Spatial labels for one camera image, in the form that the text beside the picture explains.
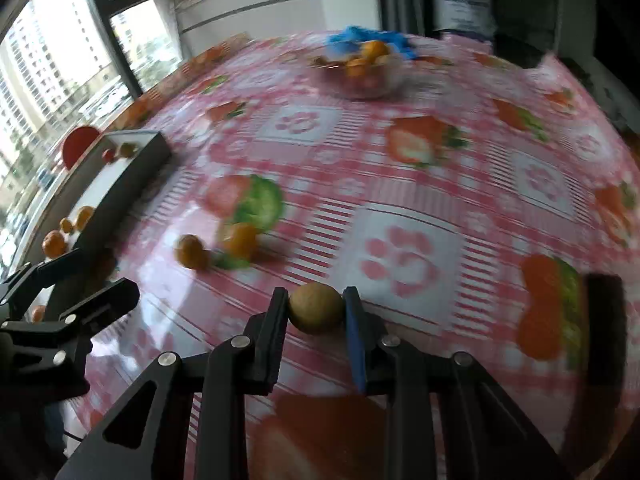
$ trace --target blue gripper pad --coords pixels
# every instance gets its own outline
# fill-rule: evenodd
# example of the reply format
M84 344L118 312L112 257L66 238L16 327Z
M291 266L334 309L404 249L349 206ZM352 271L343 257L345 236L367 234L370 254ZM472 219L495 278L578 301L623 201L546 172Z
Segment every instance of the blue gripper pad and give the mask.
M347 350L351 364L351 377L358 391L366 395L364 345L360 339L358 325L353 315L350 301L345 301L346 316L345 325L347 333Z

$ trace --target table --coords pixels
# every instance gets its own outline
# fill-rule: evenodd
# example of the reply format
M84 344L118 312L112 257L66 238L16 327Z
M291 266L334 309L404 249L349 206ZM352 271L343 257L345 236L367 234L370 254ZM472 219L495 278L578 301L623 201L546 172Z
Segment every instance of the table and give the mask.
M203 352L266 309L273 287L319 281L356 285L390 331L423 350L471 352L558 450L584 367L584 318L572 320L559 304L544 329L522 325L537 301L527 280L544 282L545 272L567 280L571 269L625 280L622 405L637 406L640 175L590 95L551 54L523 70L485 45L448 36L412 39L422 58L399 96L349 102L317 88L298 59L325 36L253 42L146 124L163 132L174 160L114 236L116 275L135 280L142 296L129 317L94 338L92 390L72 401L82 423L99 420L161 349ZM228 102L244 103L242 113L212 124L206 111ZM255 265L181 267L172 254L179 235L214 243L216 219L199 202L206 187L251 173L277 182L286 201ZM549 330L556 342L540 343ZM298 394L339 398L323 404ZM304 456L318 471L338 467L359 478L367 467L356 458L379 462L380 440L367 435L382 427L382 409L350 394L342 337L289 326L276 390L246 401L252 460L268 461L279 436L289 442L278 452L289 462ZM196 396L188 462L198 408ZM343 433L368 447L345 450L342 465L331 466L319 437L303 434L297 420L340 440L322 421L342 416L361 426Z

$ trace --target metal screw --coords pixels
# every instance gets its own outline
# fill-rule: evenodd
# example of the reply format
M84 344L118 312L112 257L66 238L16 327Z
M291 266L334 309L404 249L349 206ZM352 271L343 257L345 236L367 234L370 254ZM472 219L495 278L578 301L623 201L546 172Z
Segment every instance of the metal screw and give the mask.
M53 356L53 364L56 366L60 366L66 359L66 352L64 350L59 350Z
M231 346L233 348L246 348L251 344L251 339L245 335L237 335L231 340Z
M474 362L474 359L470 354L466 352L456 352L453 354L453 360L456 362L458 366L471 366Z
M160 366L171 366L175 363L175 354L173 352L165 352L158 356L158 364Z
M382 346L393 347L400 344L400 338L397 335L387 334L380 339Z

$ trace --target bowl of oranges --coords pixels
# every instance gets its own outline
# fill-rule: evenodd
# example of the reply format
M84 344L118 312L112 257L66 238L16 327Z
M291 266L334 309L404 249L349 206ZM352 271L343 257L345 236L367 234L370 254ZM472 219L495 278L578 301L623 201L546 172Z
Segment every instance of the bowl of oranges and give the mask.
M404 60L395 46L371 40L351 50L336 54L324 46L310 53L308 63L319 86L347 99L378 99L398 89Z

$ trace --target window frame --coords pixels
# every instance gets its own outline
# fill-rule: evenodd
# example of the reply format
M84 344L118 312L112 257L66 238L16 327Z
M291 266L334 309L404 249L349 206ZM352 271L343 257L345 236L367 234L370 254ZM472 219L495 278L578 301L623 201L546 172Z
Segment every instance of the window frame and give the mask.
M111 27L111 18L131 7L148 1L149 0L87 0L89 10L98 30L98 35L100 35L104 46L110 54L116 71L120 74L123 83L127 86L131 97L134 99L143 94L142 86L140 86L140 82L133 73L129 65L129 60L127 60L116 38L113 27Z

